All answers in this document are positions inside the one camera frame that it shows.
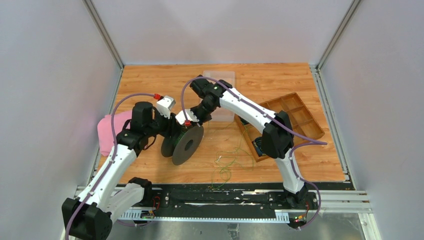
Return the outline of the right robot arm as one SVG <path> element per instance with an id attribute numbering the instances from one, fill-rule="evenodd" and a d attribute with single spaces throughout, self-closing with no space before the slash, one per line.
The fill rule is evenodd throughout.
<path id="1" fill-rule="evenodd" d="M 224 80 L 199 75 L 189 80 L 184 89 L 190 87 L 201 99 L 191 108 L 183 108 L 183 123 L 203 124 L 212 118 L 216 108 L 229 110 L 261 133 L 261 151 L 275 160 L 283 178 L 286 203 L 294 209 L 306 202 L 306 181 L 300 174 L 294 151 L 294 137 L 289 115 L 285 111 L 275 112 L 243 96 L 235 87 Z"/>

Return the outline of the dark grey perforated spool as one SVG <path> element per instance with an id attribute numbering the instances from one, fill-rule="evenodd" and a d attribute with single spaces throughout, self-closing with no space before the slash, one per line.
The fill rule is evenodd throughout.
<path id="1" fill-rule="evenodd" d="M 176 166 L 184 164 L 198 149 L 204 136 L 203 126 L 193 126 L 189 129 L 176 131 L 172 136 L 165 137 L 160 152 L 165 158 L 171 158 Z"/>

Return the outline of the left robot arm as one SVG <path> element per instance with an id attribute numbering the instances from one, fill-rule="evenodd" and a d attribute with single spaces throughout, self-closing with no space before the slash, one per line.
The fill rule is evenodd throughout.
<path id="1" fill-rule="evenodd" d="M 111 129 L 114 145 L 106 162 L 76 198 L 67 198 L 62 204 L 65 239 L 105 240 L 114 223 L 130 207 L 136 203 L 142 207 L 152 203 L 152 184 L 147 179 L 135 177 L 124 189 L 115 195 L 112 193 L 127 168 L 149 147 L 149 138 L 166 135 L 175 124 L 175 115 L 171 112 L 175 103 L 167 96 L 156 105 L 137 102 L 121 132 Z"/>

